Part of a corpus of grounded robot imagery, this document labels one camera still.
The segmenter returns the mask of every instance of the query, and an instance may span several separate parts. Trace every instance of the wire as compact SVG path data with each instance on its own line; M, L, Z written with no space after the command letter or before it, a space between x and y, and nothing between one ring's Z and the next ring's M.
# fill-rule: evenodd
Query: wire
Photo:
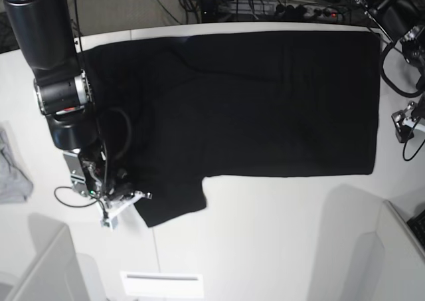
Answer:
M83 206L74 206L74 205L69 205L67 203L64 203L62 200L59 199L58 194L56 193L59 189L72 189L71 187L67 187L67 186L59 186L56 187L53 191L53 195L56 198L57 201L59 201L60 203L62 203L64 206L70 207L70 208L86 208L89 206L93 206L95 203L100 202L100 200L98 198L95 198L93 196L91 196L92 199L95 199L96 201L89 203L88 205L83 205Z
M256 19L259 20L259 18L257 17L257 14L255 14L255 6L254 6L254 0L248 0L248 4L251 8L251 12L252 12L252 16Z
M97 202L99 203L100 207L102 208L102 211L103 211L104 215L105 214L108 215L108 213L106 212L105 204L100 200L100 198L96 198L95 196L92 196L91 194L88 194L88 195L89 195L89 197L97 200Z
M239 0L236 0L236 22L239 22Z
M81 43L81 28L80 28L80 19L78 18L78 7L77 7L77 0L74 0L74 10L75 10L75 19L77 23L77 29L78 29L78 42L80 44L80 52L82 56L82 66L83 69L86 68L86 58L84 56L84 51L82 49L82 43Z
M404 159L405 161L411 161L412 159L414 159L414 158L416 157L416 155L418 155L419 151L422 149L422 147L423 147L423 146L424 146L424 144L425 144L425 140L424 140L424 141L422 142L422 144L420 144L419 148L418 148L418 149L414 152L413 156L412 156L412 157L410 157L410 158L406 158L406 147L407 147L407 143L408 143L408 141L409 141L409 139L410 139L411 135L413 134L414 129L415 129L415 128L416 128L416 126L419 124L419 122L420 122L420 118L418 118L418 119L416 120L416 123L413 125L412 129L410 130L409 134L407 135L407 140L406 140L406 142L404 143L404 146L403 146L403 159Z
M180 23L179 22L179 20L177 20L175 17L174 17L174 15L172 15L171 13L170 13L170 11L168 11L164 6L163 6L163 4L160 2L160 0L155 0L155 1L157 1L158 2L158 4L159 4L159 6L161 6L162 7L162 9L177 23L177 24L179 24L179 25L183 25L182 23Z
M104 153L105 153L105 172L104 172L104 184L103 184L103 187L102 187L102 193L104 195L107 195L108 194L108 163L109 163L108 149L106 147L106 141L103 140L103 139L102 139L102 141L103 141L102 144L103 144Z
M131 139L133 137L133 127L131 125L130 117L127 115L126 112L124 112L122 108L119 108L119 107L107 108L99 115L99 118L102 117L106 112L119 113L122 115L122 117L126 121L126 126L127 126L126 142L124 143L124 146L122 147L122 149L114 156L114 160L117 160L117 159L120 159L122 156L124 156L127 153L128 149L130 148Z
M388 43L387 46L385 46L385 49L383 50L380 60L379 60L379 67L381 70L381 77L384 80L384 82L386 82L386 84L392 88L393 91L395 91L397 94L406 97L406 98L415 98L418 97L419 95L421 95L423 93L423 91L418 90L415 93L407 93L402 91L401 89L399 89L389 78L388 76L385 74L385 70L384 70L384 62L385 62L385 58L388 55L388 53L390 52L390 50L392 50L396 45L396 42L391 42Z
M186 24L189 24L189 13L195 14L195 19L197 20L197 23L201 22L198 16L198 3L193 4L193 0L179 0L179 4L183 8L183 10L185 10Z
M386 40L384 40L382 37L381 37L381 35L379 34L379 33L376 33L376 32L374 32L370 27L366 27L366 29L368 29L368 30L370 30L370 32L372 33L372 34L374 34L375 35L375 37L376 38L378 38L380 41L382 41L383 43L385 43L385 44L390 44L388 41L386 41ZM397 52L399 52L401 55L403 55L404 56L404 54L403 54L403 52L401 51L401 50L399 50L398 48L396 48L396 47L393 47L392 48L393 50L395 50L395 51L397 51Z

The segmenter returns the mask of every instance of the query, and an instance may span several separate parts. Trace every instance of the white vent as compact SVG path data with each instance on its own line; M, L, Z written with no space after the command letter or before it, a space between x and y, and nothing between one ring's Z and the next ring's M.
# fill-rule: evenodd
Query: white vent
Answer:
M121 278L124 290L129 296L204 298L201 274L121 272Z

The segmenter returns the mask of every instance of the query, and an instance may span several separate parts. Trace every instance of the black t-shirt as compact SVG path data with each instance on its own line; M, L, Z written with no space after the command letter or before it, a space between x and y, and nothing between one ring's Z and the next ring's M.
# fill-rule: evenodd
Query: black t-shirt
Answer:
M131 118L126 167L153 194L135 204L152 227L205 208L208 176L372 173L380 51L370 33L286 31L115 43L86 60L97 104Z

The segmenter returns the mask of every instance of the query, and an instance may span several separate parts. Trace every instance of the white table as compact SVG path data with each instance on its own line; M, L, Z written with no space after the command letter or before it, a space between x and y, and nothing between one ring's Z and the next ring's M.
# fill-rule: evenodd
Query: white table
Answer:
M82 44L89 49L153 37L284 30L366 31L337 25L226 23L94 35L83 38ZM386 69L405 90L411 90L418 77L396 52L389 54ZM146 228L130 209L111 233L99 227L96 208L69 209L54 199L56 186L69 185L69 172L40 115L32 83L33 74L20 51L0 55L0 124L7 129L23 171L35 184L27 204L0 206L0 225L28 232L30 213L67 222L77 252L96 260L107 295L117 300L132 300L124 296L120 270L201 273L210 301L338 300L356 240L376 229L382 200L390 199L405 219L425 202L424 152L405 163L390 118L406 106L407 99L382 83L372 175L207 178L203 182L207 209L154 229ZM422 141L422 134L417 136L408 146L409 153ZM70 203L81 203L76 195L61 195ZM2 240L4 236L19 237L17 232L0 230ZM28 245L6 249L21 253L22 258L10 263L7 253L0 253L0 271L3 266L18 276L34 252Z

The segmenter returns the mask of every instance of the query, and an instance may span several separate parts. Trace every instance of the gray fabric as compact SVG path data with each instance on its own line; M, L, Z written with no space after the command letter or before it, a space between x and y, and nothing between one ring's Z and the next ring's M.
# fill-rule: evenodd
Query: gray fabric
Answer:
M0 128L0 204L21 203L33 191L33 184L15 167L6 131Z

